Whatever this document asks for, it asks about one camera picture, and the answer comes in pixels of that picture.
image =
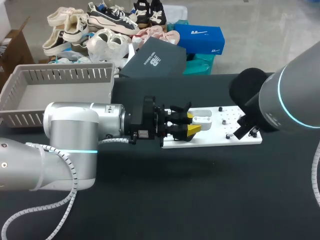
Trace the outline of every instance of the white box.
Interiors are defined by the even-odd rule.
[[[0,0],[0,45],[10,30],[11,26],[6,11],[5,0]]]

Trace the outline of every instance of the white spiral cable wrap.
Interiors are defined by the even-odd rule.
[[[31,207],[31,208],[27,208],[25,210],[19,211],[16,214],[12,215],[3,225],[2,227],[2,231],[1,231],[1,238],[2,240],[7,240],[7,228],[10,225],[10,223],[12,223],[13,220],[15,220],[16,218],[24,215],[24,214],[28,214],[28,213],[33,213],[33,212],[38,212],[38,211],[43,211],[43,210],[48,210],[48,209],[54,209],[57,207],[60,207],[64,204],[66,204],[67,202],[69,202],[69,205],[61,219],[61,221],[59,222],[58,226],[55,228],[55,230],[50,234],[50,236],[48,236],[46,238],[46,240],[51,240],[54,238],[54,236],[58,233],[58,231],[61,229],[61,227],[63,226],[63,224],[65,223],[70,211],[71,211],[71,207],[74,204],[75,201],[75,197],[77,195],[77,187],[78,187],[78,178],[77,178],[77,173],[75,170],[75,167],[73,165],[73,163],[70,161],[70,159],[65,155],[65,153],[61,152],[59,149],[56,149],[53,146],[48,146],[48,145],[42,145],[42,144],[33,144],[30,143],[28,144],[28,146],[33,147],[33,148],[39,148],[39,146],[45,150],[48,151],[52,151],[53,153],[57,154],[60,158],[62,158],[65,163],[68,165],[70,171],[71,171],[71,175],[72,175],[72,179],[73,179],[73,184],[72,184],[72,190],[70,191],[69,195],[61,200],[58,201],[56,203],[53,204],[49,204],[49,205],[44,205],[44,206],[38,206],[38,207]]]
[[[319,159],[320,159],[320,142],[318,144],[318,147],[316,148],[316,151],[313,157],[312,169],[311,169],[311,182],[312,182],[313,193],[320,207],[320,193],[319,193],[318,181],[317,181]]]
[[[129,139],[128,138],[107,138],[101,141],[98,141],[98,144],[107,144],[107,143],[123,143],[128,144]]]

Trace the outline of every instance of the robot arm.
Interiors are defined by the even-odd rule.
[[[121,104],[53,102],[44,112],[43,127],[50,146],[65,153],[77,173],[77,190],[88,189],[96,180],[98,144],[122,138],[118,142],[136,144],[138,139],[160,139],[168,134],[190,141],[201,130],[193,125],[193,116],[185,108],[155,105],[154,97],[145,97],[143,107],[132,113]],[[175,125],[168,126],[168,121]],[[34,147],[0,138],[0,190],[64,190],[72,188],[73,176],[59,156],[41,153]]]
[[[243,71],[229,87],[245,113],[234,135],[320,129],[319,79],[320,42],[269,77],[256,68]]]

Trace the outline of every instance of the white bracket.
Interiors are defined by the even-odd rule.
[[[192,124],[201,125],[201,132],[198,132],[190,142],[174,140],[168,135],[164,138],[164,149],[253,145],[262,142],[260,132],[256,137],[247,134],[241,140],[233,135],[240,127],[237,123],[239,117],[244,115],[238,106],[223,106],[222,111],[219,111],[219,107],[190,108],[188,112],[193,115]]]

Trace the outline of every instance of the concrete floor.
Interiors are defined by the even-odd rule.
[[[136,0],[115,0],[131,10]],[[274,72],[320,41],[320,3],[307,0],[163,0],[188,8],[193,25],[220,26],[225,48],[215,59],[213,74],[239,73],[250,67]],[[35,60],[43,59],[42,44],[52,28],[47,16],[58,7],[87,9],[88,0],[7,0],[12,28],[24,29]]]

